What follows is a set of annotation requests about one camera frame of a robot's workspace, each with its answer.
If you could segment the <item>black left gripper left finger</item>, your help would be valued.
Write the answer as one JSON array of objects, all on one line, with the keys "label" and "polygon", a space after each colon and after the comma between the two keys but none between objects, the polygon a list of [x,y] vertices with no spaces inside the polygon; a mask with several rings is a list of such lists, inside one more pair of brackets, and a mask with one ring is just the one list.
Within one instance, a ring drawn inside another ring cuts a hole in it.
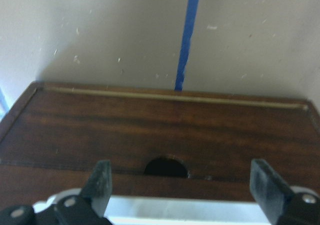
[{"label": "black left gripper left finger", "polygon": [[99,217],[105,215],[112,195],[112,168],[109,160],[99,160],[96,163],[79,195]]}]

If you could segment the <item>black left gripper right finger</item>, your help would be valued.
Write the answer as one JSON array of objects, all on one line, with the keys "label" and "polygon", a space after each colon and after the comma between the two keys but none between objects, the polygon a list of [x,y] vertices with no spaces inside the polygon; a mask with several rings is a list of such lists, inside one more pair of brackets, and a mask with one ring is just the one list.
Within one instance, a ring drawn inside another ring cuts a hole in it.
[{"label": "black left gripper right finger", "polygon": [[251,161],[249,190],[272,225],[285,213],[295,195],[289,184],[264,159]]}]

